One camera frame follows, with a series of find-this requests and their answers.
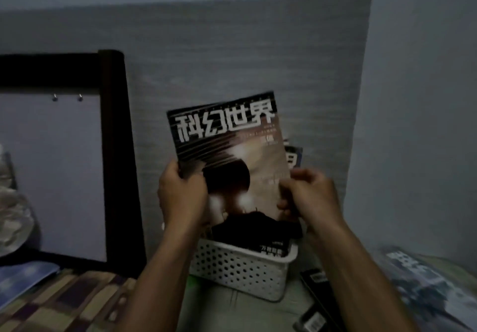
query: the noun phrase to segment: hand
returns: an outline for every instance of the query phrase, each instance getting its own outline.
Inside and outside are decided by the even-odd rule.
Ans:
[[[170,161],[159,179],[158,196],[166,230],[168,227],[200,228],[208,200],[204,176],[195,173],[184,180],[179,176],[177,161]]]
[[[332,179],[309,169],[291,169],[290,174],[290,179],[280,180],[279,209],[298,212],[315,232],[322,225],[344,223]]]

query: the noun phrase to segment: perforated basket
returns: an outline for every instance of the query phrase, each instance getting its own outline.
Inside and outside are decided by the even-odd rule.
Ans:
[[[200,239],[189,273],[263,299],[277,301],[283,297],[288,266],[297,255],[296,244],[292,244],[286,257],[272,257]]]

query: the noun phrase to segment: gray wall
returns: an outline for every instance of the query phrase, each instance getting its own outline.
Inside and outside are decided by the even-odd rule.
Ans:
[[[0,0],[0,9],[158,1],[174,0]],[[475,272],[476,3],[373,0],[344,203],[368,244]]]

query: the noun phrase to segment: black wooden frame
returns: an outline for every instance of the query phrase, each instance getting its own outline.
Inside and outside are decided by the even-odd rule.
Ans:
[[[137,187],[131,116],[123,53],[0,56],[0,92],[28,88],[90,88],[101,99],[107,262],[45,253],[28,247],[0,258],[0,264],[45,260],[64,268],[106,270],[137,278],[146,249]]]

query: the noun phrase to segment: stack of magazines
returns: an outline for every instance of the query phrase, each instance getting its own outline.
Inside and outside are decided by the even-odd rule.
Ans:
[[[299,167],[302,149],[283,140],[272,91],[167,113],[183,178],[202,172],[210,226],[203,237],[285,257],[302,236],[277,208],[278,181]]]

